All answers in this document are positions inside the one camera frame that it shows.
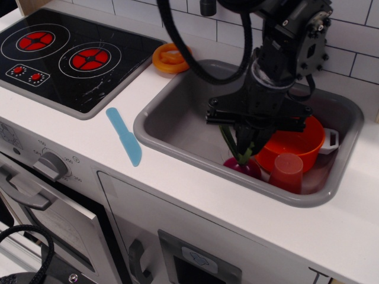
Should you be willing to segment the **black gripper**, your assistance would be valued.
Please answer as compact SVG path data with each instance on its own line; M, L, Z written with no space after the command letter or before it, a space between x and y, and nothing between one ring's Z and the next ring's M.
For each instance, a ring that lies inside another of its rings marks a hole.
M208 124L235 126L237 152L245 154L253 142L258 154L278 130L302 131L313 115L311 107L288 96L295 80L275 82L257 67L250 67L236 92L209 100Z

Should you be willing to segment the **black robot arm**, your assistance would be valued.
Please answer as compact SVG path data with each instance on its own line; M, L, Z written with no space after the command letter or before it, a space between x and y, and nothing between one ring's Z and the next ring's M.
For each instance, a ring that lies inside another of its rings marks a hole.
M315 90L312 74L329 58L326 33L330 1L222 1L226 9L245 18L256 14L264 21L262 45L249 60L242 86L209 101L207 122L231 126L235 154L258 154L280 131L302 132L313 113L304 102L309 95L293 95L295 82L305 79Z

